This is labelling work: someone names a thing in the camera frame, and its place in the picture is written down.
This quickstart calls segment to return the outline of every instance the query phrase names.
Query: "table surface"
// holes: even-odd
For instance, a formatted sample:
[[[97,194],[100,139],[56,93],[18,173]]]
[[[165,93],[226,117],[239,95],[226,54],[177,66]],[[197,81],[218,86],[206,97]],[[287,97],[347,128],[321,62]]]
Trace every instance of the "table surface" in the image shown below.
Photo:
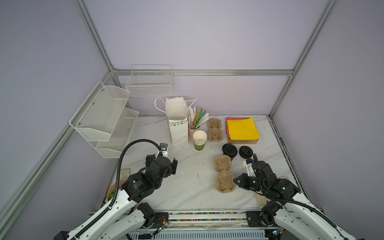
[[[222,121],[222,133],[225,133],[224,120],[229,116],[212,116]],[[282,150],[276,140],[269,121],[265,115],[231,116],[253,118],[255,126],[260,133],[257,144],[251,147],[260,161],[268,163],[277,177],[287,176],[295,185],[292,172],[287,164]],[[201,130],[207,132],[208,127],[203,124]],[[158,144],[168,144],[168,158],[178,160],[175,175],[164,178],[162,185],[154,193],[146,197],[154,210],[224,210],[224,209],[255,209],[257,201],[252,191],[236,186],[230,193],[219,193],[216,190],[215,180],[217,173],[213,168],[213,160],[222,155],[222,146],[227,143],[224,138],[221,142],[206,142],[203,151],[194,149],[193,141],[182,146],[172,146],[167,120],[161,117],[138,117],[131,141],[137,139],[150,139]],[[145,167],[145,157],[156,154],[156,148],[147,142],[140,142],[128,149],[123,161],[122,169],[130,168],[131,174]],[[238,177],[246,172],[243,166],[244,159],[237,154],[232,161],[231,173]]]

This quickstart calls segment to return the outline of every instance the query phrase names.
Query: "stack of paper cups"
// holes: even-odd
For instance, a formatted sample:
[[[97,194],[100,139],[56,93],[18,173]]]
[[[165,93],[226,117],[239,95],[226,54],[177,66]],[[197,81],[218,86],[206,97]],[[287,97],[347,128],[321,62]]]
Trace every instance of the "stack of paper cups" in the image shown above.
[[[193,133],[193,144],[195,145],[195,149],[201,151],[204,149],[205,142],[207,141],[207,134],[198,130]]]

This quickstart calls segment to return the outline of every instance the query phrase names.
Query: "yellow paper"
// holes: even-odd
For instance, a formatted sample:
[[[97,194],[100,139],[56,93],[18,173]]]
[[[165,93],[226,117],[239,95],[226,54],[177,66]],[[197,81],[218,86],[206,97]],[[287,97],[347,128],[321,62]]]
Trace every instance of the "yellow paper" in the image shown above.
[[[260,138],[253,118],[227,120],[229,135],[232,140],[256,140]]]

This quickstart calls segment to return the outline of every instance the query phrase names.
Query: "black cup lid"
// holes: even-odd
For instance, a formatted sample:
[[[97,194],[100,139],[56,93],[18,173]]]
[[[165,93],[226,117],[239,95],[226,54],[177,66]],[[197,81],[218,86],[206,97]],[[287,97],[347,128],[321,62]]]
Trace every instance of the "black cup lid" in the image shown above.
[[[248,159],[251,158],[253,155],[253,151],[250,147],[248,146],[242,146],[239,150],[239,155],[242,158]]]
[[[237,155],[237,148],[232,144],[229,144],[229,143],[224,144],[224,146],[222,147],[222,150],[223,150],[223,155],[227,155],[230,158],[236,157]]]

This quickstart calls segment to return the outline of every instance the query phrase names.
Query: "robotic arm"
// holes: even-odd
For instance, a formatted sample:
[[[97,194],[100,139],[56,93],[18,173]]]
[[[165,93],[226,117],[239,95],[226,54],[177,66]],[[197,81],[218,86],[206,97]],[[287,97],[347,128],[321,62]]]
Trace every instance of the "robotic arm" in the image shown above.
[[[271,167],[258,161],[255,154],[253,159],[246,160],[245,165],[248,174],[235,178],[234,183],[271,200],[259,216],[252,216],[254,221],[264,226],[281,226],[300,240],[356,240],[321,213],[293,183],[277,179]],[[283,206],[298,214],[306,224],[292,217]]]
[[[54,240],[115,240],[132,230],[142,226],[150,227],[153,224],[155,212],[148,203],[139,204],[136,210],[134,210],[134,207],[143,198],[151,195],[155,189],[159,188],[163,178],[176,173],[177,160],[173,159],[171,163],[167,158],[167,144],[161,143],[158,146],[151,140],[136,140],[130,143],[120,156],[116,183],[120,179],[121,162],[125,152],[137,142],[155,144],[159,150],[158,154],[156,156],[154,154],[148,155],[146,157],[146,167],[139,170],[138,173],[132,174],[120,189],[117,184],[114,197],[92,217],[70,232],[61,231],[54,237]],[[129,209],[131,211],[127,217],[115,222]]]

